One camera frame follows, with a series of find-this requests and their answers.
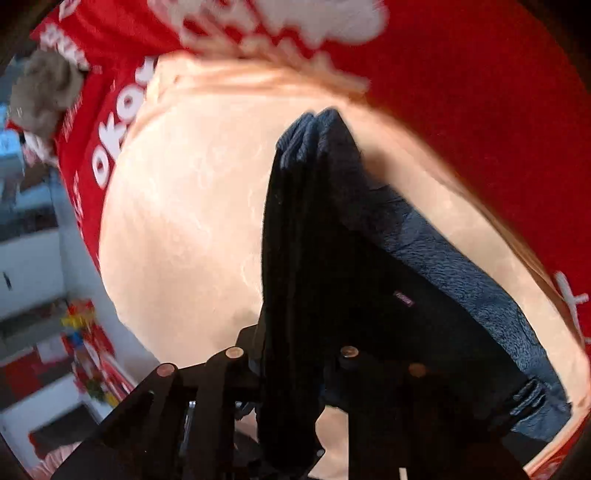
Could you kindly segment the black grey leaf-patterned pants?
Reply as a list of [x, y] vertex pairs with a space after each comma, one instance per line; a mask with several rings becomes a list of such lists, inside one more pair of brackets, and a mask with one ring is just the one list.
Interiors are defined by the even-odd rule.
[[363, 169], [339, 113], [294, 121], [276, 144], [263, 214], [266, 476], [301, 479], [322, 455], [332, 405], [318, 347], [445, 352], [500, 347], [526, 376], [504, 445], [524, 464], [571, 416], [565, 390], [517, 303], [389, 186]]

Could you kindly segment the red blanket with white text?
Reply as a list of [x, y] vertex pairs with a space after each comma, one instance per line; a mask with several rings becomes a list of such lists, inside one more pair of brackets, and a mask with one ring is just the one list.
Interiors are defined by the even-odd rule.
[[[530, 248], [590, 365], [590, 62], [559, 18], [541, 1], [5, 1], [3, 60], [32, 40], [85, 75], [50, 139], [8, 124], [55, 158], [102, 280], [107, 188], [161, 57], [256, 60], [310, 76], [398, 121]], [[257, 433], [262, 265], [263, 226], [262, 305], [238, 329], [257, 328], [256, 398], [235, 426], [259, 446], [257, 479], [275, 479]], [[351, 479], [348, 427], [345, 411], [325, 406], [322, 455], [301, 479]], [[555, 437], [524, 479], [588, 478], [590, 411], [542, 477], [527, 472]]]

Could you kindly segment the grey-brown crumpled cloth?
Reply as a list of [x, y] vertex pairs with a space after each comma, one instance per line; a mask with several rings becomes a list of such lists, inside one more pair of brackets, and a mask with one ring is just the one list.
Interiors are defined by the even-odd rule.
[[25, 132], [50, 139], [75, 105], [85, 75], [59, 52], [37, 49], [12, 86], [9, 119]]

